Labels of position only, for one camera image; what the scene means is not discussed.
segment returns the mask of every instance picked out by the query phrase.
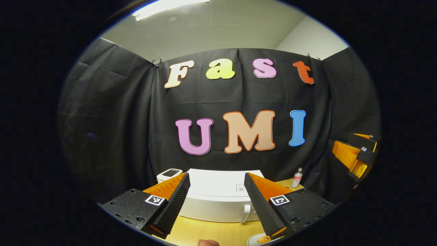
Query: screw hole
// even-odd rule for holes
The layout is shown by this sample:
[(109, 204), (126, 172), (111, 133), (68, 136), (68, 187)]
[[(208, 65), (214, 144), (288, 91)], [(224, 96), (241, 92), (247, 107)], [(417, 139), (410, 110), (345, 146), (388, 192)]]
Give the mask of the screw hole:
[(292, 223), (292, 224), (299, 223), (299, 219), (298, 219), (298, 218), (294, 218), (294, 219), (292, 219), (292, 220), (290, 221), (290, 223)]

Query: person's finger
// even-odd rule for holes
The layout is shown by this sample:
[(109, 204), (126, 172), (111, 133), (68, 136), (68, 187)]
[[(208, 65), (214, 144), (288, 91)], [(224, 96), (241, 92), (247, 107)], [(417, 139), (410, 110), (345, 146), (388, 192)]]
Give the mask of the person's finger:
[(220, 246), (217, 241), (200, 239), (197, 246)]

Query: white box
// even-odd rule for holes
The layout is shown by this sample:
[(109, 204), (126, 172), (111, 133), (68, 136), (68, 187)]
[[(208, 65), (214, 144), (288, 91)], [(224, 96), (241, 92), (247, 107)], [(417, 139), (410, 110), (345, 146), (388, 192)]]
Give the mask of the white box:
[(264, 177), (260, 170), (214, 171), (190, 169), (190, 189), (179, 215), (203, 221), (259, 220), (244, 187), (246, 172)]

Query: white object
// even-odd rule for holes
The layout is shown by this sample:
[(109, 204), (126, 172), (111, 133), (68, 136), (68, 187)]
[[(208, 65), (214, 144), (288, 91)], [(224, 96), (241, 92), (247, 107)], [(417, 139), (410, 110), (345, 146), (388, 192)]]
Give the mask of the white object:
[(302, 179), (302, 168), (300, 167), (295, 173), (295, 176), (293, 178), (293, 182), (291, 183), (292, 188), (297, 188), (299, 186), (300, 180)]
[(161, 183), (161, 182), (169, 180), (175, 176), (178, 176), (181, 173), (182, 173), (182, 170), (180, 170), (180, 169), (170, 168), (169, 170), (165, 170), (164, 172), (158, 174), (156, 176), (156, 180), (158, 180), (158, 183)]
[(139, 10), (135, 11), (132, 15), (135, 16), (137, 21), (144, 18), (163, 12), (172, 8), (180, 7), (189, 4), (207, 3), (209, 0), (158, 0), (151, 4), (148, 4)]
[(265, 237), (265, 236), (266, 236), (265, 233), (261, 233), (261, 234), (257, 234), (257, 235), (253, 235), (253, 236), (249, 237), (249, 239), (247, 240), (247, 246), (261, 246), (261, 245), (264, 245), (266, 243), (273, 242), (273, 241), (276, 241), (276, 240), (282, 238), (282, 237), (279, 237), (279, 238), (276, 238), (274, 240), (266, 240), (266, 242), (259, 243), (258, 240)]
[(246, 172), (264, 177), (260, 170), (188, 170), (191, 186), (179, 215), (213, 222), (259, 220), (244, 187)]

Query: ceiling light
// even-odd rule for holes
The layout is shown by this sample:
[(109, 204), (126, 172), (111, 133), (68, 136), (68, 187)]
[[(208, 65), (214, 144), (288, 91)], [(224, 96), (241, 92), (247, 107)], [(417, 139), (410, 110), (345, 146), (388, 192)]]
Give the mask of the ceiling light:
[(135, 16), (137, 21), (157, 14), (159, 12), (166, 11), (168, 9), (180, 7), (189, 4), (207, 3), (209, 0), (158, 0), (145, 7), (135, 11), (132, 15)]

